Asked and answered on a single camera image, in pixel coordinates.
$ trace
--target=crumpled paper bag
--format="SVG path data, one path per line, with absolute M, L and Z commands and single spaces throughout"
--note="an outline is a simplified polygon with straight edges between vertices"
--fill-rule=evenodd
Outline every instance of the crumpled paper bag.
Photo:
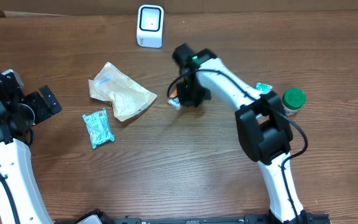
M 125 121 L 147 109 L 157 97 L 110 62 L 105 64 L 94 80 L 88 82 L 90 96 L 109 102 L 119 121 Z

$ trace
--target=small jar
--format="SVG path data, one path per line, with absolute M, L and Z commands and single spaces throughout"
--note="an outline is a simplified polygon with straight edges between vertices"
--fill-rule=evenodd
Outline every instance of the small jar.
M 306 103 L 306 95 L 299 88 L 291 88 L 283 95 L 284 112 L 287 116 L 295 114 Z

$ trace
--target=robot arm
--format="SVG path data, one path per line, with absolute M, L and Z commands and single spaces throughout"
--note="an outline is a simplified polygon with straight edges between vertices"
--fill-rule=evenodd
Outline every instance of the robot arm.
M 0 217 L 3 223 L 53 223 L 31 166 L 26 135 L 62 108 L 48 86 L 24 96 L 14 72 L 0 74 Z
M 270 197 L 271 213 L 280 223 L 294 220 L 294 209 L 281 170 L 283 160 L 290 156 L 292 133 L 288 121 L 261 105 L 265 103 L 269 108 L 283 113 L 280 98 L 272 92 L 260 95 L 260 91 L 235 76 L 208 49 L 194 54 L 187 45 L 182 45 L 175 50 L 173 58 L 181 67 L 181 72 L 194 74 L 185 75 L 185 81 L 177 84 L 180 103 L 198 106 L 203 100 L 210 99 L 209 91 L 212 91 L 236 112 L 240 144 L 262 171 Z M 260 114 L 269 115 L 270 119 L 259 126 L 257 117 Z M 289 161 L 285 164 L 285 177 L 297 215 L 300 215 L 303 206 L 296 196 Z

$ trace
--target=white device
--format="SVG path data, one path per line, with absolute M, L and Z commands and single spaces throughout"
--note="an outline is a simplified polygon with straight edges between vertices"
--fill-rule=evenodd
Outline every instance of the white device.
M 142 47 L 162 47 L 164 10 L 160 6 L 145 4 L 137 14 L 137 43 Z

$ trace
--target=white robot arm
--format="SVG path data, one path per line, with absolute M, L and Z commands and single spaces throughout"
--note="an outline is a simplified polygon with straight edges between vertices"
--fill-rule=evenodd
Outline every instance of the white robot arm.
M 181 104 L 188 106 L 198 106 L 204 99 L 209 98 L 208 90 L 213 92 L 215 95 L 220 97 L 233 111 L 236 112 L 237 118 L 237 127 L 239 128 L 239 121 L 241 120 L 242 114 L 238 114 L 238 111 L 241 111 L 242 108 L 245 108 L 251 105 L 255 100 L 260 100 L 261 92 L 252 88 L 235 74 L 233 74 L 227 67 L 223 64 L 220 58 L 217 58 L 212 52 L 208 49 L 203 50 L 197 54 L 190 52 L 190 49 L 187 45 L 182 45 L 175 50 L 173 58 L 176 63 L 181 67 L 181 72 L 183 72 L 183 77 L 185 78 L 184 86 L 182 88 L 181 84 L 177 85 L 178 97 Z M 204 98 L 198 98 L 197 96 L 204 95 Z M 260 114 L 253 110 L 254 112 L 254 121 L 256 122 L 256 117 L 259 117 Z M 259 128 L 250 130 L 250 132 L 260 131 Z M 268 138 L 276 138 L 269 136 L 269 132 L 278 134 L 277 127 L 267 127 L 262 129 L 260 139 L 258 144 L 274 144 L 271 142 L 266 143 Z M 252 136 L 249 133 L 246 133 L 243 136 L 239 131 L 240 142 L 244 138 L 249 138 Z M 284 141 L 287 143 L 292 139 L 292 135 L 287 138 L 284 136 Z M 254 142 L 249 139 L 245 139 L 246 147 L 258 147 L 255 146 Z M 284 159 L 290 156 L 290 152 L 278 150 L 272 150 L 267 152 L 267 157 L 255 156 L 253 153 L 247 152 L 247 149 L 244 149 L 248 156 L 253 161 L 256 161 L 262 171 L 264 177 L 268 194 L 270 197 L 270 211 L 281 223 L 289 222 L 296 218 L 294 209 L 290 203 L 290 198 L 287 194 L 281 165 Z M 295 185 L 293 183 L 290 161 L 285 163 L 285 177 L 288 184 L 288 189 L 290 192 L 291 199 L 295 206 L 297 215 L 301 214 L 303 211 L 303 206 L 300 203 L 295 190 Z
M 20 223 L 53 224 L 34 179 L 28 145 L 17 139 L 9 144 L 0 142 L 0 173 L 6 177 L 12 192 Z M 10 201 L 1 182 L 0 217 L 3 224 L 15 223 Z

